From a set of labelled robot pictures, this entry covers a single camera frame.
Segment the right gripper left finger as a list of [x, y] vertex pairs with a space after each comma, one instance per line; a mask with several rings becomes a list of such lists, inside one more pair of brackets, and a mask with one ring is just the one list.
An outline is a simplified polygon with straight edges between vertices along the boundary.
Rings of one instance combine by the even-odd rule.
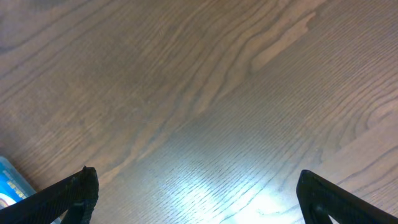
[[64, 215], [62, 223], [87, 224], [99, 197], [94, 167], [81, 171], [1, 210], [2, 224], [52, 223]]

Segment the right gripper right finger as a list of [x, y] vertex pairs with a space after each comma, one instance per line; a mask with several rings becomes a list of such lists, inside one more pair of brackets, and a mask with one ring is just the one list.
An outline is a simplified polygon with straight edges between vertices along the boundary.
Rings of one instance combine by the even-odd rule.
[[397, 217], [365, 202], [310, 170], [302, 170], [296, 194], [305, 223], [392, 223]]

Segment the blue Kool Fever box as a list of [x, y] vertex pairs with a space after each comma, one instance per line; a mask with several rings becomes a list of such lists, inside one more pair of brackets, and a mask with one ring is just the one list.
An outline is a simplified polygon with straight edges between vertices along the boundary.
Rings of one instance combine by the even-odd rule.
[[1, 209], [14, 205], [35, 194], [32, 186], [15, 167], [1, 157]]

